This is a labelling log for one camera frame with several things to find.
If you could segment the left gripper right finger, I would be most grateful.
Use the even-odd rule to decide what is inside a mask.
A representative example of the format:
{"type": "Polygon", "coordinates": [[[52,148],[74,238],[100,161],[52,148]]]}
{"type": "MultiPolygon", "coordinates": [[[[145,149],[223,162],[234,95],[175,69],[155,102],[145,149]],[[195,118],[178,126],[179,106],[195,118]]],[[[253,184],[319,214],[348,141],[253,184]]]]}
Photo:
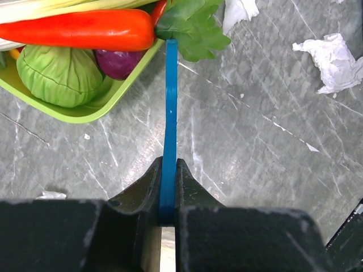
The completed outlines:
{"type": "Polygon", "coordinates": [[[177,271],[331,271],[319,228],[304,211],[227,207],[177,160],[177,271]]]}

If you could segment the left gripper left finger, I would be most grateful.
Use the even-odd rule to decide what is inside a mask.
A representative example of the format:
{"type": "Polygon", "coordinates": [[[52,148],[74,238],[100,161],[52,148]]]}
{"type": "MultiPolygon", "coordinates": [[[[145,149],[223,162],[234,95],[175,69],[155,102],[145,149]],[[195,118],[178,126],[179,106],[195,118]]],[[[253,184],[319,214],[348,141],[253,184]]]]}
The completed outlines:
{"type": "Polygon", "coordinates": [[[1,270],[159,271],[161,165],[107,201],[1,200],[1,270]]]}

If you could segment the blue hand brush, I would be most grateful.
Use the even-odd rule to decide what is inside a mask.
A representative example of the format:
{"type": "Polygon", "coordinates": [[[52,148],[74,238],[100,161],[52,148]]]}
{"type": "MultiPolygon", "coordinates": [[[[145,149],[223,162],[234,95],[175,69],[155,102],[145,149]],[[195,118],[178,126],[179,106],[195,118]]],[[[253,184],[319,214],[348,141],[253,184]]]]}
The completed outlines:
{"type": "Polygon", "coordinates": [[[178,42],[166,41],[166,124],[159,196],[159,225],[174,225],[178,107],[178,42]]]}

